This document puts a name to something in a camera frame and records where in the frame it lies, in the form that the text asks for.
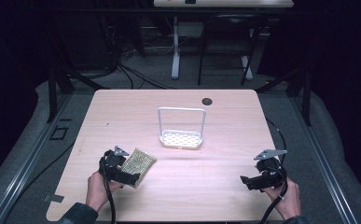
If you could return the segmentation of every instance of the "round hole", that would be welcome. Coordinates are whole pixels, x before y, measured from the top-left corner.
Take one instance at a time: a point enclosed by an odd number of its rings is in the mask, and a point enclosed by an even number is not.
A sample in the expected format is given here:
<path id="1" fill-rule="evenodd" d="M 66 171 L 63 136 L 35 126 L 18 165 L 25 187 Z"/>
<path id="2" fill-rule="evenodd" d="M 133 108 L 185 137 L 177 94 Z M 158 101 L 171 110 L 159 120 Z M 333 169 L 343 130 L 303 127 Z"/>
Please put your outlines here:
<path id="1" fill-rule="evenodd" d="M 211 105 L 211 104 L 213 103 L 213 101 L 212 101 L 212 99 L 210 99 L 210 98 L 203 98 L 203 99 L 202 99 L 202 103 L 203 103 L 204 105 Z"/>

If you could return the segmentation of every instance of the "white wire basket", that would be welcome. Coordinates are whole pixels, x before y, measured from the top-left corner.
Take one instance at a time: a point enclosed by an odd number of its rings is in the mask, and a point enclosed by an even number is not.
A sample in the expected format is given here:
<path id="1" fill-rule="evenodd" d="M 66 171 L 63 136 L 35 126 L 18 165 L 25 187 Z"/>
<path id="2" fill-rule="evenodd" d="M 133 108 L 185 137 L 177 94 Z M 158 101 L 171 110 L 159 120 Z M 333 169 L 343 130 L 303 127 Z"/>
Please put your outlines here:
<path id="1" fill-rule="evenodd" d="M 201 130 L 199 132 L 183 131 L 183 130 L 162 130 L 161 112 L 164 110 L 176 111 L 195 111 L 202 113 Z M 199 108 L 184 108 L 184 107 L 160 107 L 158 109 L 160 121 L 160 141 L 165 147 L 175 147 L 179 149 L 195 149 L 199 148 L 203 142 L 203 126 L 206 118 L 206 111 Z"/>

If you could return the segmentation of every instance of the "desk leg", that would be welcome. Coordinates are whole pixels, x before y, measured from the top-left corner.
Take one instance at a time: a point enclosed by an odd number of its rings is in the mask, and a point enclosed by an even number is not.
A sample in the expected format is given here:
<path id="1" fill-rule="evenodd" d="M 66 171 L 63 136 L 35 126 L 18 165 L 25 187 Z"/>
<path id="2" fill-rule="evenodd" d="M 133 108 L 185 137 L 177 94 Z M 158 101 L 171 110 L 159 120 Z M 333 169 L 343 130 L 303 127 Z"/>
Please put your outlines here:
<path id="1" fill-rule="evenodd" d="M 242 60 L 242 66 L 246 67 L 247 63 L 248 63 L 247 56 L 242 56 L 241 60 Z M 250 69 L 250 66 L 249 66 L 249 69 L 247 70 L 247 73 L 246 73 L 246 80 L 248 80 L 248 81 L 253 80 L 253 74 L 252 74 L 252 70 Z"/>
<path id="2" fill-rule="evenodd" d="M 172 79 L 179 78 L 180 52 L 179 52 L 179 33 L 177 17 L 174 17 L 174 63 L 172 65 Z"/>

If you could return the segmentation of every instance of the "black curtain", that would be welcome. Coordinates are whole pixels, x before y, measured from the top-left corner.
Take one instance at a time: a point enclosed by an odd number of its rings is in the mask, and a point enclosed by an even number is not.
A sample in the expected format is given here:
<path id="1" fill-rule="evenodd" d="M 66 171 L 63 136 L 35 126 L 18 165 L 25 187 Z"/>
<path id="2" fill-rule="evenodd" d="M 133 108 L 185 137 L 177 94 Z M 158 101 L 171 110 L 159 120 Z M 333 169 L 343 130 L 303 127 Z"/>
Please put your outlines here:
<path id="1" fill-rule="evenodd" d="M 334 119 L 345 160 L 361 183 L 361 1 L 295 3 L 296 9 L 330 14 L 316 20 L 280 21 L 278 29 L 272 30 L 258 72 L 279 77 L 301 66 L 308 50 L 315 48 L 313 36 L 324 30 L 326 45 L 311 71 L 312 90 Z"/>
<path id="2" fill-rule="evenodd" d="M 34 113 L 35 87 L 48 78 L 38 36 L 17 1 L 0 1 L 0 166 Z"/>

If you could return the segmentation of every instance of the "metal bracket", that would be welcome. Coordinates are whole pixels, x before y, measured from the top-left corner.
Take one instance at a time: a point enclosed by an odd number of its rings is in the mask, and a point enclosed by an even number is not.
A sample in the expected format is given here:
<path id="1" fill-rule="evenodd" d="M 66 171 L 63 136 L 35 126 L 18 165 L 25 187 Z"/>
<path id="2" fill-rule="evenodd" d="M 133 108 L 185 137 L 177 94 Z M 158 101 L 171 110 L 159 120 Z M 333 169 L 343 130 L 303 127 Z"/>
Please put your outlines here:
<path id="1" fill-rule="evenodd" d="M 266 160 L 275 156 L 284 155 L 287 153 L 287 150 L 280 150 L 280 149 L 265 149 L 261 153 L 259 153 L 254 160 L 255 161 L 261 161 Z"/>
<path id="2" fill-rule="evenodd" d="M 114 147 L 114 155 L 115 156 L 129 156 L 130 154 L 124 150 L 122 150 L 120 147 L 115 146 Z"/>

